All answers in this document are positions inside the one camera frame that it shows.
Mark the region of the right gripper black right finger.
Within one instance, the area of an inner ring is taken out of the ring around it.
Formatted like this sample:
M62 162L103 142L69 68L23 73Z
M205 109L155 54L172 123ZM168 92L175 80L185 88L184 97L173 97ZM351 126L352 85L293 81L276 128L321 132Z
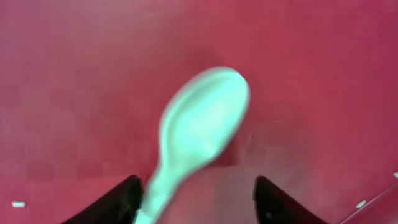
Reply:
M258 224L326 224L264 176L256 178L253 199Z

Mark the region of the white plastic spoon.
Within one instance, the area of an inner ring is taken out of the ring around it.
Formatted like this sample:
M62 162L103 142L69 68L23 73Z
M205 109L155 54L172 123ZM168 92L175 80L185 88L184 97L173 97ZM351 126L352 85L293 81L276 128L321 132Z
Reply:
M159 160L135 224L155 223L182 182L222 154L249 99L247 81L230 67L209 68L179 89L159 122Z

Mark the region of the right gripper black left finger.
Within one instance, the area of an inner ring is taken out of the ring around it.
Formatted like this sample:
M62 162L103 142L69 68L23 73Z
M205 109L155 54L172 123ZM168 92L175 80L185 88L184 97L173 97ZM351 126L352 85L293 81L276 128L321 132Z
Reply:
M62 224L132 224L143 201L140 178L130 175Z

